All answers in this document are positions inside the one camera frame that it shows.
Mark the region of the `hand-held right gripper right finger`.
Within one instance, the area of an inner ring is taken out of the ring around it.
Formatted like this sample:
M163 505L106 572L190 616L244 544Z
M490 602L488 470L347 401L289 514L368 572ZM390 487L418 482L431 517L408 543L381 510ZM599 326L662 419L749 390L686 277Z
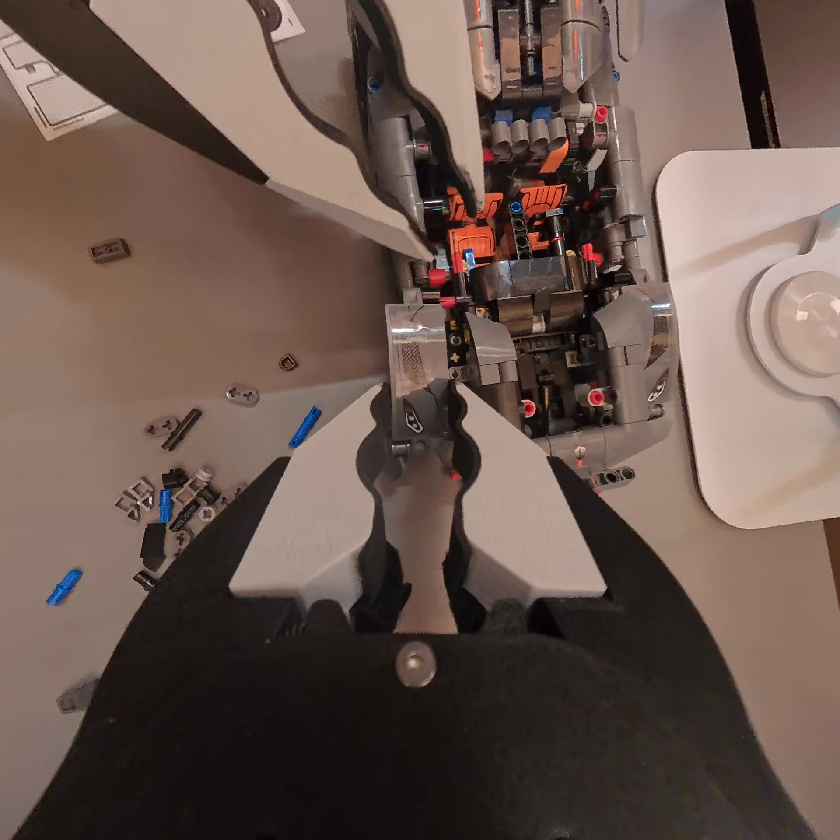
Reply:
M455 499L445 589L457 630L476 633L499 602L596 599L606 583L553 459L466 385L449 387Z

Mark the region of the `dark grey lego fender assembly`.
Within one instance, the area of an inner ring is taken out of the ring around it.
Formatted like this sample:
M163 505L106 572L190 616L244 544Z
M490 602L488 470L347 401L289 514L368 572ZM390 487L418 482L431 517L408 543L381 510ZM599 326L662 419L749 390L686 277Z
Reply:
M450 346L445 312L436 304L385 308L391 387L391 441L398 457L435 454L453 479L448 420Z

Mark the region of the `black lego pin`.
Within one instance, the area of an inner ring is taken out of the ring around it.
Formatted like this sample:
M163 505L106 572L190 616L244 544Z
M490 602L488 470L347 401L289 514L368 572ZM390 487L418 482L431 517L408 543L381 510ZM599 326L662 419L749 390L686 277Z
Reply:
M175 451L202 416L203 411L200 408L195 407L190 410L176 425L174 431L172 431L168 438L163 442L161 448L170 453Z

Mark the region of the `grey lego car model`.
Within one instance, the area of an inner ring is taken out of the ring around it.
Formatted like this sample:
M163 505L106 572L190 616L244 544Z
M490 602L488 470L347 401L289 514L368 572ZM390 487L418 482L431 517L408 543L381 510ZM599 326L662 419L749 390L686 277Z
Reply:
M450 383L466 385L596 489L669 433L674 302L639 241L647 198L615 58L642 2L462 2L485 171L466 210L413 104L350 11L364 145L376 184L430 260L392 252L401 304L439 305Z

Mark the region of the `cluster of small lego connectors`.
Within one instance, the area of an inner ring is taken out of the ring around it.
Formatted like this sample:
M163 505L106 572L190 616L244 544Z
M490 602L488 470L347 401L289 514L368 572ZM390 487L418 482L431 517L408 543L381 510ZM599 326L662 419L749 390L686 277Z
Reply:
M214 485L214 471L208 467L197 469L192 475L175 467L161 476L161 487L141 478L126 489L115 507L129 520L143 523L140 544L140 569L133 579L146 592L155 587L160 572L170 561L179 557L194 541L196 535L214 522L248 488L239 481L219 491ZM172 491L172 519L169 524L159 522L159 493Z

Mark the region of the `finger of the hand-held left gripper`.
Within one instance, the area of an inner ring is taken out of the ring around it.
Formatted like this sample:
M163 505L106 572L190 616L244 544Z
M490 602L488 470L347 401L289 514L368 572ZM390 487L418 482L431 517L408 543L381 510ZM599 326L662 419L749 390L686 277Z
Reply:
M365 154L292 90L271 34L276 2L94 1L92 12L283 196L413 259L432 251Z
M477 213L485 205L485 171L463 3L359 1L350 11L378 46L396 89L419 111L465 209Z

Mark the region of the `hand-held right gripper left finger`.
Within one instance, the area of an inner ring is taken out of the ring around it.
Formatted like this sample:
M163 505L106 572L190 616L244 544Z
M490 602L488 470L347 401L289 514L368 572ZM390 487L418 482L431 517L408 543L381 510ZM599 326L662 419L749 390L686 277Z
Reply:
M374 385L297 447L230 581L232 595L290 598L303 616L332 601L358 631L393 631L403 571L375 487L391 409L390 386Z

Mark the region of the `lego sticker sheet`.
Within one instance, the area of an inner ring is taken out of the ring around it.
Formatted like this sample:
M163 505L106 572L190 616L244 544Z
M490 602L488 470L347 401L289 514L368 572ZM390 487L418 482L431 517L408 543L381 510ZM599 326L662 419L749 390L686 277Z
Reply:
M258 2L273 43L305 32L289 2ZM87 127L117 113L94 93L42 56L2 19L2 71L11 81L46 140Z

